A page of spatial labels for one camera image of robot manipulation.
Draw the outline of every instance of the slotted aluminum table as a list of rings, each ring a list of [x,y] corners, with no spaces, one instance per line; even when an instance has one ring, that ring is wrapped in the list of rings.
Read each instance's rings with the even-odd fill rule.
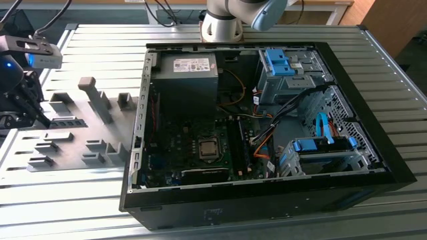
[[[16,159],[5,157],[17,136],[12,130],[0,149],[0,238],[427,239],[427,100],[370,32],[348,26],[293,25],[267,33],[245,27],[244,32],[247,42],[328,42],[418,182],[340,212],[149,232],[117,210],[123,167],[15,169]],[[197,42],[199,36],[196,25],[71,24],[59,43],[63,68],[44,71],[43,89],[47,93],[61,88],[52,81],[57,77],[87,75],[107,95],[124,91],[137,96],[145,44]]]

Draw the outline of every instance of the wire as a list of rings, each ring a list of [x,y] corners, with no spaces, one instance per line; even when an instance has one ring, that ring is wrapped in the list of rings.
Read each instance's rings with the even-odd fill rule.
[[[249,118],[253,118],[253,119],[264,119],[264,118],[265,118],[265,117],[263,117],[263,116],[252,116],[252,115],[249,115],[249,114],[231,112],[231,111],[228,111],[223,106],[217,106],[217,108],[219,108],[220,110],[223,110],[223,111],[224,111],[227,114],[229,114],[229,115],[245,116],[245,117],[249,117]]]
[[[165,3],[165,5],[167,5],[167,8],[171,10],[171,13],[172,13],[172,15],[173,15],[173,18],[175,18],[175,23],[177,24],[179,22],[179,18],[175,16],[175,12],[172,11],[172,8],[171,8],[171,5],[169,5],[169,3],[168,3],[168,1],[167,0],[164,0],[164,3]]]
[[[63,16],[63,14],[65,13],[69,5],[72,4],[73,0],[67,0],[67,3],[64,5],[64,7],[61,8],[61,10],[59,11],[59,13],[55,15],[55,17],[52,18],[52,20],[47,23],[47,25],[41,28],[39,28],[35,32],[33,35],[37,36],[39,34],[41,34],[43,32],[45,32],[48,30],[48,28],[53,25],[53,23],[59,20],[59,18]]]
[[[21,4],[23,0],[16,0],[13,5],[11,6],[11,8],[8,9],[8,11],[4,14],[4,17],[0,20],[0,24],[4,24],[7,22],[7,20],[9,19],[12,13],[15,12],[16,8],[19,7],[19,5]]]
[[[257,146],[257,148],[256,148],[256,150],[255,150],[255,152],[253,152],[253,157],[259,156],[259,151],[260,151],[263,145],[267,143],[268,139],[272,137],[272,135],[273,135],[273,132],[271,132],[269,135],[268,135],[268,136],[264,138],[264,140],[261,141],[260,145]]]
[[[171,14],[169,11],[165,9],[165,7],[164,7],[163,4],[159,2],[159,0],[153,0],[153,1],[155,1],[155,2],[157,3],[157,5],[163,8],[165,14],[172,18],[172,21],[173,21],[176,24],[179,24],[177,19],[176,19],[176,16],[175,16],[175,13],[173,13],[173,11],[172,11],[172,9],[171,9],[171,6],[169,6],[169,4],[168,4],[168,1],[164,0],[164,2],[165,2],[165,4],[167,4],[167,7],[168,7],[168,9],[171,10],[172,14]]]
[[[243,81],[240,80],[240,78],[236,76],[236,74],[233,74],[233,72],[229,71],[228,69],[224,69],[224,71],[228,72],[228,73],[231,73],[231,75],[233,76],[233,78],[239,81],[240,86],[241,86],[241,96],[240,96],[240,98],[239,98],[236,101],[233,101],[233,102],[227,102],[227,103],[221,103],[221,104],[219,104],[219,106],[228,106],[228,105],[233,105],[233,104],[239,103],[239,102],[241,101],[241,99],[245,97],[245,93],[247,93],[247,87],[245,87],[245,85],[243,84]]]
[[[188,19],[192,17],[193,12],[195,12],[195,10],[191,10],[191,13],[189,13],[189,15],[188,15],[188,17],[187,17],[187,19],[185,19],[185,21],[184,21],[184,24],[185,24],[185,22],[188,21]]]
[[[340,134],[339,134],[339,131],[336,130],[335,126],[334,126],[334,123],[330,121],[328,123],[328,126],[332,130],[332,134],[334,134],[334,137],[338,137]]]
[[[288,25],[289,25],[289,24],[299,24],[299,23],[300,23],[300,20],[301,20],[301,17],[303,17],[303,13],[304,13],[304,5],[305,5],[304,0],[300,0],[300,4],[301,4],[301,8],[300,8],[297,20],[287,23]]]
[[[147,1],[144,1],[144,4],[145,4],[145,8],[147,8],[147,10],[148,10],[148,13],[149,13],[149,15],[152,16],[153,20],[157,22],[157,24],[160,24],[160,25],[161,25],[163,27],[165,27],[165,28],[172,28],[172,27],[176,25],[175,22],[173,22],[173,24],[171,24],[171,25],[165,25],[164,23],[161,23],[161,22],[159,21],[159,19],[156,18],[155,14],[153,14],[149,6],[148,6]]]
[[[253,116],[257,116],[257,117],[259,117],[259,116],[263,116],[261,114],[256,114],[256,108],[257,108],[257,105],[253,106],[253,111],[252,111],[252,112],[253,112]],[[267,116],[268,118],[273,118],[273,116],[272,116],[269,113],[267,113],[265,116]]]

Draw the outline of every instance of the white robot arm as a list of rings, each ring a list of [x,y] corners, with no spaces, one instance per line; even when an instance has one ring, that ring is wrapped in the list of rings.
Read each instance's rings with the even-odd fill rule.
[[[207,42],[237,42],[243,36],[241,22],[267,31],[277,22],[287,0],[207,0],[201,37]]]

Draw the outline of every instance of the open computer case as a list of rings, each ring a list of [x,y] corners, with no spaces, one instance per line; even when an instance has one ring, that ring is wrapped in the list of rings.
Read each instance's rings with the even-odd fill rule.
[[[415,181],[327,43],[147,45],[120,210],[149,230],[340,211]]]

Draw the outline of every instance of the blue plastic clip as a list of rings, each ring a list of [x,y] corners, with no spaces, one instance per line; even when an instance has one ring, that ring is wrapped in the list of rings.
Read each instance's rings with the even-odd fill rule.
[[[295,76],[295,70],[291,68],[285,53],[281,49],[267,49],[267,60],[272,68],[273,76]]]
[[[355,149],[355,148],[358,147],[358,140],[355,139],[354,136],[351,136],[351,137],[348,138],[348,142],[350,142],[352,148]]]
[[[300,144],[295,141],[293,143],[295,152],[299,152],[301,150]]]
[[[315,151],[315,150],[318,150],[318,146],[316,146],[315,140],[312,140],[312,139],[297,140],[297,143],[299,143],[300,149],[303,151]]]
[[[334,138],[332,138],[332,135],[331,135],[330,124],[328,124],[328,116],[327,116],[327,114],[324,112],[319,112],[318,116],[315,118],[315,135],[318,137],[322,136],[320,122],[322,122],[322,125],[323,125],[323,135],[327,138],[327,143],[328,144],[334,144],[335,141],[334,141]]]
[[[283,157],[280,158],[280,163],[279,163],[279,166],[281,166],[281,164],[285,162],[288,156],[287,154],[283,155]]]

